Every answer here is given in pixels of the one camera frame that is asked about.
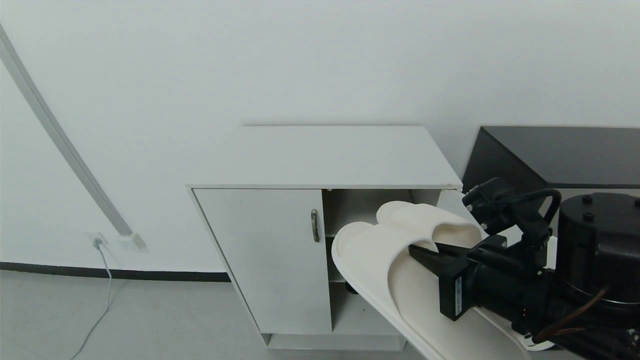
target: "white cable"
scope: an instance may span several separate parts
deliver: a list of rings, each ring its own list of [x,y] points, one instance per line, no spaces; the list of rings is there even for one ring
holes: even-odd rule
[[[104,318],[104,315],[107,314],[107,311],[109,311],[109,308],[111,307],[111,303],[109,302],[109,298],[111,297],[111,279],[112,279],[112,276],[111,276],[111,271],[109,271],[109,267],[107,266],[107,260],[104,258],[104,254],[102,253],[102,250],[100,249],[100,244],[102,244],[102,240],[100,240],[98,238],[94,239],[93,247],[98,249],[98,251],[100,252],[100,256],[102,256],[102,262],[104,263],[104,268],[107,270],[107,274],[109,274],[109,286],[107,287],[107,306],[104,309],[104,313],[102,313],[102,316],[100,316],[100,318],[98,319],[98,321],[95,322],[95,324],[93,325],[91,330],[89,330],[89,333],[84,338],[82,346],[80,346],[80,349],[71,358],[71,360],[74,360],[76,358],[76,356],[78,356],[78,354],[80,354],[80,351],[82,351],[82,349],[84,349],[84,346],[86,345],[86,342],[89,340],[89,336],[91,336],[91,333],[93,332],[95,327],[98,326],[98,323],[100,322],[100,320],[102,320],[102,318]]]

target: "slipper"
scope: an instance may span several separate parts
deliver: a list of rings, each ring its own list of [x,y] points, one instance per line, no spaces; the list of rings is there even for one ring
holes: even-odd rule
[[[468,311],[453,322],[440,314],[438,278],[409,256],[417,244],[437,251],[434,240],[473,246],[478,227],[433,206],[391,202],[377,214],[380,224],[344,226],[332,245],[345,280],[428,359],[530,359],[522,343],[505,331],[505,319]]]

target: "metal handle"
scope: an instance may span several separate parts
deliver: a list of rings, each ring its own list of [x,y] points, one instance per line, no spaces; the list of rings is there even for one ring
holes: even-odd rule
[[[314,241],[319,243],[320,234],[318,232],[318,210],[316,209],[311,210],[311,230],[314,234]]]

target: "robotic arm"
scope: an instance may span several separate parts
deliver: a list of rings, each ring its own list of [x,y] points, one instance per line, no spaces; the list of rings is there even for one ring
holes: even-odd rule
[[[532,203],[542,197],[552,197],[544,217]],[[594,193],[561,204],[557,190],[519,195],[495,178],[463,203],[489,237],[473,249],[409,248],[438,276],[443,315],[455,321],[483,306],[535,343],[549,340],[585,359],[640,360],[640,199]],[[545,266],[558,209],[554,271]],[[522,239],[506,247],[497,233],[513,225]]]

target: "black tabletop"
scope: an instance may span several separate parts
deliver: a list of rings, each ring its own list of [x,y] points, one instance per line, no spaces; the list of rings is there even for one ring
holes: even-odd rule
[[[640,129],[483,126],[558,188],[640,188]]]

